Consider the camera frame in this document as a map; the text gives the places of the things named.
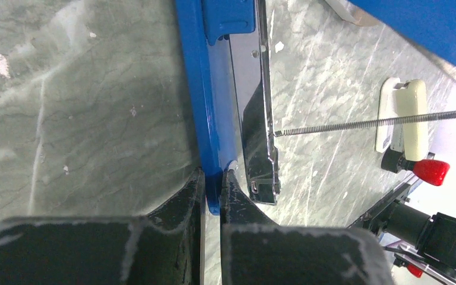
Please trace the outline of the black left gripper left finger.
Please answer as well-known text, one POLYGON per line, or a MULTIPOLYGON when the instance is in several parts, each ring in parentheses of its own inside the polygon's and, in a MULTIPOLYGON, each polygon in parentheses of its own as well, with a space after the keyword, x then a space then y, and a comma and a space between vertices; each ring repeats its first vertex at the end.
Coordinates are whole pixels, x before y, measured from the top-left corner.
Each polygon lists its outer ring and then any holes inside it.
POLYGON ((205 177, 143 216, 0 222, 0 284, 202 284, 205 177))

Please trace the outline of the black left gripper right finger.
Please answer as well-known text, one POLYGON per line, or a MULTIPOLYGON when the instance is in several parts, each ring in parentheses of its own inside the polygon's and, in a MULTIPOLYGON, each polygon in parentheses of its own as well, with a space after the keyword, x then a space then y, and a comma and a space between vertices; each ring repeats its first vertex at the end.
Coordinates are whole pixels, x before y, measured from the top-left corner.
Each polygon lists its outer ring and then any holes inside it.
POLYGON ((223 284, 392 284, 374 235, 359 228, 281 226, 241 190, 233 170, 220 196, 223 284))

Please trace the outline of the beige white stapler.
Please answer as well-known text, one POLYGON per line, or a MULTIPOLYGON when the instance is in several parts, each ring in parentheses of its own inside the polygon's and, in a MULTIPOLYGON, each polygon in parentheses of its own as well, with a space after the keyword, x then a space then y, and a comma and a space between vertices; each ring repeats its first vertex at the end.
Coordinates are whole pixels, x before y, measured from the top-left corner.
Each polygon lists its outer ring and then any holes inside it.
POLYGON ((396 121, 376 127, 375 151, 396 151, 414 162, 425 159, 429 151, 429 127, 427 122, 417 121, 416 116, 427 112, 427 88, 423 80, 401 81, 397 77, 385 80, 379 94, 378 119, 396 121))

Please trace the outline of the blue black stapler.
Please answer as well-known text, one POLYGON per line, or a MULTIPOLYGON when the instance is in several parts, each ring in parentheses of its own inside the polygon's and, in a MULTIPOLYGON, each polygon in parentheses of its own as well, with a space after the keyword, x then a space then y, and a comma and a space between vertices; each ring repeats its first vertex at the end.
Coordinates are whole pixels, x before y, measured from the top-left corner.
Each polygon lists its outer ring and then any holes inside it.
POLYGON ((422 80, 430 112, 456 96, 456 67, 347 1, 230 1, 249 27, 206 36, 203 1, 176 11, 211 214, 223 171, 283 224, 349 224, 406 177, 380 168, 375 129, 273 137, 375 119, 391 78, 422 80))

